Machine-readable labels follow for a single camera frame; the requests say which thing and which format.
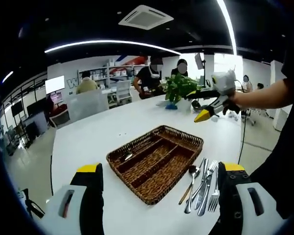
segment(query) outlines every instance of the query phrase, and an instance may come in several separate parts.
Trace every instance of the ceiling light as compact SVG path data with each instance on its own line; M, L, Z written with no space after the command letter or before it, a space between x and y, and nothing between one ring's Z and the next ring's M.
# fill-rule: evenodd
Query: ceiling light
M171 52L171 53L174 53L174 54L182 55L180 52L170 50L170 49L166 49L166 48L163 48L163 47L158 47L158 46L151 45L151 44L131 42L131 41L119 41L119 40L93 40L93 41L85 41L85 42L78 42L78 43L70 43L70 44L65 44L65 45L62 45L62 46L50 48L48 50L45 50L45 53L49 53L49 52L52 52L52 51L55 51L55 50L59 50L61 48L65 48L65 47L71 47L71 46L77 46L77 45L83 45L83 44L92 44L92 43L132 44L132 45L139 45L139 46L144 46L144 47L152 47L152 48L156 48L156 49L160 49L160 50L165 50L165 51L168 51L168 52Z
M226 9L225 3L223 0L217 0L219 7L221 8L222 14L225 18L225 22L227 25L227 28L229 30L229 34L230 34L230 38L231 38L231 44L233 47L233 54L237 55L237 51L236 51L236 42L235 42L235 37L234 37L234 30L233 30L233 26L231 23L231 19L230 19L230 15Z
M5 76L5 78L2 80L2 83L6 81L6 79L9 78L9 76L11 76L13 73L13 71L11 71L7 76Z

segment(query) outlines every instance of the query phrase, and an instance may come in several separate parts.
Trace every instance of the ceiling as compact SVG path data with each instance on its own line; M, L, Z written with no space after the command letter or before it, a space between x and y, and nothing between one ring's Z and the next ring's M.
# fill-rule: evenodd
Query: ceiling
M138 5L147 5L174 18L151 30L118 25ZM267 0L225 0L236 38L238 54L256 61L282 61L289 26L280 11ZM35 1L11 3L0 25L4 49L0 51L0 81L5 97L17 85L46 71L47 66L70 60L102 55L151 55L157 49L129 45L84 45L49 54L48 48L67 43L114 39L148 43L179 52L225 52L231 41L223 14L216 0L122 0Z

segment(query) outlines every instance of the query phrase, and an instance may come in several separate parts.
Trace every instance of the potted plant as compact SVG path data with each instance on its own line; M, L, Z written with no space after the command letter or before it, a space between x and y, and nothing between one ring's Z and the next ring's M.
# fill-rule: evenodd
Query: potted plant
M185 98L190 92L200 90L198 83L178 73L171 77L166 77L167 83L163 84L164 91L166 93L166 100L171 102L170 109L177 109L177 102L182 98Z

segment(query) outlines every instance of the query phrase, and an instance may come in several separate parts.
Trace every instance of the floor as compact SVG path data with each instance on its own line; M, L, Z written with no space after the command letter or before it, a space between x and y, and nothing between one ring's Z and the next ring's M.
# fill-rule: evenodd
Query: floor
M280 133L274 130L272 119L260 115L252 116L256 121L252 126L246 123L244 147L240 164L247 173L252 173L265 161L273 150ZM51 197L50 187L50 157L56 130L50 128L33 145L25 150L17 149L6 162L7 170L14 183L21 190L29 189L30 199L43 210L46 200Z

